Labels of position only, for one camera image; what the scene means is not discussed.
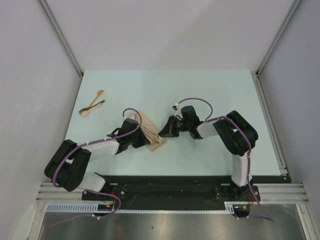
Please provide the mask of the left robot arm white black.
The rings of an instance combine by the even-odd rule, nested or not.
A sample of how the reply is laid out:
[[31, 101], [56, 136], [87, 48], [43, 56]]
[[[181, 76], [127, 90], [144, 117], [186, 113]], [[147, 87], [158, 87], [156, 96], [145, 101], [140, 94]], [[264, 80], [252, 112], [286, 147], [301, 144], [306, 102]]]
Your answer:
[[129, 146], [137, 149], [150, 141], [136, 120], [127, 118], [105, 138], [78, 144], [64, 140], [44, 169], [44, 175], [57, 188], [72, 192], [77, 188], [93, 190], [100, 200], [110, 196], [111, 188], [96, 173], [87, 172], [89, 162], [126, 151]]

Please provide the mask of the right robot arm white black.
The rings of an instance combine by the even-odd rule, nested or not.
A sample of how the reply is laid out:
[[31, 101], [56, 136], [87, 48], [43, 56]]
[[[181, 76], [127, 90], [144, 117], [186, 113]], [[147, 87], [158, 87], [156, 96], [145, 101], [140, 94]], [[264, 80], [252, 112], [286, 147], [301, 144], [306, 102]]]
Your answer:
[[252, 188], [251, 152], [259, 139], [258, 132], [236, 110], [226, 116], [201, 121], [193, 106], [174, 108], [159, 136], [177, 138], [188, 132], [194, 140], [219, 136], [226, 149], [232, 154], [232, 175], [227, 196], [242, 201]]

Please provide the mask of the beige cloth napkin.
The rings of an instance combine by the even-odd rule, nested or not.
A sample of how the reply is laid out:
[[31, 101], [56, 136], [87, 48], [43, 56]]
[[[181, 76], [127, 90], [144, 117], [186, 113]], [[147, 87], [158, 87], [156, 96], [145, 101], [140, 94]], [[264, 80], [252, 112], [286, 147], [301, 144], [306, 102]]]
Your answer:
[[134, 115], [138, 123], [142, 121], [142, 132], [149, 141], [146, 147], [151, 153], [167, 144], [167, 140], [159, 135], [160, 130], [143, 112], [135, 113]]

